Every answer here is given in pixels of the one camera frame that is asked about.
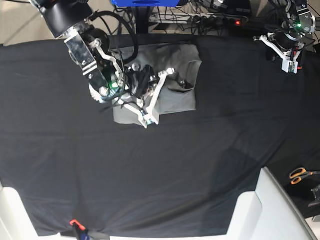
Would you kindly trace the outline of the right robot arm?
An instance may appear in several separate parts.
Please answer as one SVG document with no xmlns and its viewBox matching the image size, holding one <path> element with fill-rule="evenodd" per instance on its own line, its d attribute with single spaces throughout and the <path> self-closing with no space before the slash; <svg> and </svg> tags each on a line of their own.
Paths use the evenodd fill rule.
<svg viewBox="0 0 320 240">
<path fill-rule="evenodd" d="M 154 72 L 150 65 L 135 63 L 139 53 L 138 38 L 123 17 L 111 12 L 94 12 L 84 0 L 31 0 L 57 39 L 64 37 L 71 59 L 88 80 L 91 97 L 110 108 L 120 107 L 133 113 L 141 126 L 159 124 L 156 109 L 161 90 L 173 68 Z M 128 30 L 133 53 L 124 59 L 121 51 L 110 49 L 112 33 L 95 28 L 91 22 L 110 16 Z"/>
</svg>

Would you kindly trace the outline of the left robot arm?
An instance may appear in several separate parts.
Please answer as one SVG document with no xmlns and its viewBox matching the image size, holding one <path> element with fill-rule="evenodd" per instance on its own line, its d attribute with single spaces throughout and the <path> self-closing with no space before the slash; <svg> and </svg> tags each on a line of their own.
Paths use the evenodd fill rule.
<svg viewBox="0 0 320 240">
<path fill-rule="evenodd" d="M 270 60 L 282 60 L 282 71 L 296 74 L 303 68 L 304 52 L 316 41 L 311 35 L 320 30 L 320 19 L 309 10 L 307 0 L 270 0 L 269 3 L 279 14 L 278 23 L 265 24 L 267 34 L 253 40 L 270 49 Z"/>
</svg>

